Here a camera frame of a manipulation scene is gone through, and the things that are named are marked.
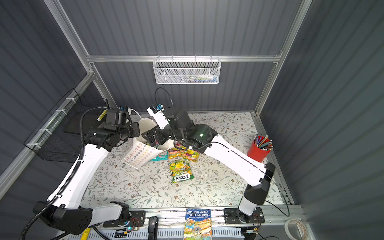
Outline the white paper gift bag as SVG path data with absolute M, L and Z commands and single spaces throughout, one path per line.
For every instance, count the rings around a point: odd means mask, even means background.
M 153 120 L 149 118 L 142 118 L 136 110 L 128 108 L 129 114 L 131 114 L 132 111 L 140 117 L 140 134 L 157 126 Z M 159 145 L 157 142 L 155 142 L 155 146 L 152 147 L 150 142 L 145 140 L 141 135 L 139 137 L 129 139 L 128 143 L 124 145 L 127 147 L 127 150 L 121 159 L 122 164 L 128 165 L 134 169 L 139 169 L 150 160 L 155 159 L 159 155 L 166 154 L 168 150 L 174 147 L 172 140 L 167 140 L 162 145 Z

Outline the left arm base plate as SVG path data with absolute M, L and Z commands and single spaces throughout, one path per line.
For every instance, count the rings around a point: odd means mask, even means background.
M 144 226 L 146 212 L 145 211 L 130 211 L 130 219 L 120 222 L 119 220 L 107 221 L 103 223 L 104 228 L 123 228 L 134 227 L 139 228 Z

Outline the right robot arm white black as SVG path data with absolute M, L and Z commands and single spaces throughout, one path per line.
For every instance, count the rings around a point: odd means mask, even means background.
M 184 110 L 152 105 L 147 111 L 157 123 L 155 127 L 142 134 L 151 145 L 162 145 L 172 140 L 187 149 L 220 161 L 247 182 L 236 217 L 242 223 L 249 223 L 256 207 L 266 201 L 275 165 L 272 163 L 265 165 L 243 154 L 211 127 L 194 124 Z

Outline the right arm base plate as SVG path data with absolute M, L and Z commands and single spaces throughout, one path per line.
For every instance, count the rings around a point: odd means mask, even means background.
M 231 224 L 263 224 L 265 222 L 264 214 L 261 208 L 256 208 L 254 212 L 247 216 L 238 208 L 225 208 L 224 210 L 225 223 Z

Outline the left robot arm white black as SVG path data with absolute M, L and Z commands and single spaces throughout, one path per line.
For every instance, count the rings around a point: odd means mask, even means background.
M 130 221 L 129 206 L 121 202 L 96 208 L 81 207 L 81 200 L 92 177 L 109 152 L 140 135 L 139 124 L 132 121 L 130 111 L 112 108 L 102 110 L 105 121 L 87 133 L 84 131 L 84 118 L 89 111 L 81 115 L 80 154 L 57 189 L 45 202 L 36 203 L 33 209 L 36 215 L 29 221 L 29 226 L 40 219 L 51 228 L 79 235 L 87 228 L 103 222 L 126 224 Z

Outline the green Fox's packet front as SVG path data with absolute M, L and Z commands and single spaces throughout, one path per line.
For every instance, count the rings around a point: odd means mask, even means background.
M 184 182 L 194 179 L 188 159 L 180 159 L 169 163 L 172 183 Z

